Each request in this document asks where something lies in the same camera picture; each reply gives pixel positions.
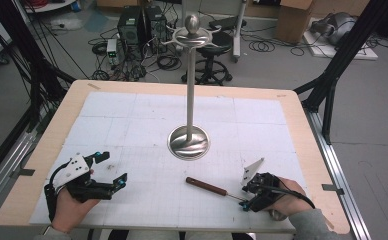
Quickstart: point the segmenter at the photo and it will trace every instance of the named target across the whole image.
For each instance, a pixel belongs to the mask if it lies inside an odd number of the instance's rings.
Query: floor
[[[82,28],[57,32],[57,39],[75,59],[81,69],[90,76],[96,68],[96,58],[88,40],[114,28],[116,14],[98,11],[95,5],[86,6],[75,15],[82,20]],[[54,14],[69,13],[68,10]],[[246,30],[263,29],[275,25],[275,21],[246,19]],[[273,30],[254,32],[271,37]],[[71,59],[54,42],[51,47],[60,68],[70,75],[85,79]],[[301,56],[293,55],[291,47],[275,46],[271,52],[257,52],[249,48],[249,42],[241,43],[241,58],[231,61],[230,54],[219,59],[228,67],[233,80],[225,87],[294,89],[318,77],[330,59],[312,57],[307,49]],[[354,60],[342,75],[335,96],[331,140],[348,180],[353,196],[364,218],[371,238],[388,238],[388,48],[374,49],[377,61]],[[182,67],[176,71],[155,71],[140,81],[181,84],[185,72],[185,57]],[[13,64],[0,65],[0,145],[28,107],[29,98]],[[13,185],[13,179],[0,193],[0,206]],[[2,227],[0,239],[31,239],[39,233],[38,227]],[[87,230],[73,233],[75,239],[84,239]],[[354,239],[352,234],[342,239]],[[286,235],[258,235],[258,240],[290,239]]]

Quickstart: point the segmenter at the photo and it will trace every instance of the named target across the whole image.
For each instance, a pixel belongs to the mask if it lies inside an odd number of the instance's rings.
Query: stool
[[[219,56],[221,54],[229,52],[232,48],[232,37],[225,33],[225,32],[217,32],[213,34],[213,40],[212,43],[219,47],[214,46],[205,46],[202,48],[198,48],[197,52],[201,53],[201,56],[203,56],[206,59],[199,60],[196,62],[202,63],[204,62],[204,68],[203,69],[196,69],[196,73],[202,73],[200,77],[195,77],[196,84],[219,84],[220,86],[223,86],[223,81],[231,81],[232,75],[229,74],[228,69],[219,61],[215,61],[214,57]],[[219,69],[213,70],[213,65],[219,65]],[[187,74],[183,75],[181,77],[182,82],[187,82]]]

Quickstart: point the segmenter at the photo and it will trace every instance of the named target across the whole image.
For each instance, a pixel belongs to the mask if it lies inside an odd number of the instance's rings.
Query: screwdriver
[[[238,199],[240,201],[247,201],[247,199],[236,197],[234,195],[229,194],[228,191],[226,191],[225,189],[218,188],[216,186],[210,185],[208,183],[202,182],[200,180],[197,180],[197,179],[194,179],[194,178],[191,178],[191,177],[187,177],[185,179],[185,181],[187,183],[191,184],[191,185],[194,185],[196,187],[203,188],[205,190],[217,193],[217,194],[219,194],[221,196],[229,196],[229,197],[233,197],[235,199]]]
[[[202,182],[200,180],[197,180],[197,179],[194,179],[191,177],[187,177],[185,179],[185,181],[189,184],[196,186],[196,187],[206,189],[208,191],[217,193],[217,194],[224,196],[224,197],[229,196],[229,197],[233,197],[235,199],[241,200],[243,202],[248,201],[247,199],[236,197],[234,195],[229,194],[228,191],[226,191],[225,189],[218,188],[216,186],[210,185],[208,183]],[[275,221],[283,221],[287,218],[287,216],[285,216],[284,214],[282,214],[276,210],[269,210],[268,212],[269,212],[269,215],[271,215],[271,218]]]

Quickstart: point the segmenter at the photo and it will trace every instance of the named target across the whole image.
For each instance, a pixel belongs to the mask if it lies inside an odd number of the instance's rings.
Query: sleeve
[[[325,218],[320,209],[312,209],[293,214],[289,217],[291,224],[296,228],[296,240],[304,239],[322,239],[335,240],[340,239],[337,233],[328,230],[325,224]]]
[[[45,235],[35,236],[34,240],[72,240],[72,238],[66,233],[50,228]]]

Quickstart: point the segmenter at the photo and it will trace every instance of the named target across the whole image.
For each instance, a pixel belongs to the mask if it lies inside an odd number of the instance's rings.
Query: hand
[[[306,196],[303,188],[294,180],[278,177],[281,180],[279,187],[282,189],[289,189],[296,192],[299,192]],[[267,207],[265,210],[275,209],[278,212],[284,214],[285,216],[290,216],[295,213],[303,212],[312,209],[312,207],[305,202],[293,195],[286,194],[282,196],[278,201],[276,201],[271,206]]]
[[[51,226],[57,231],[69,233],[99,202],[98,199],[89,199],[81,203],[74,199],[66,188],[63,188],[57,197],[56,215]]]

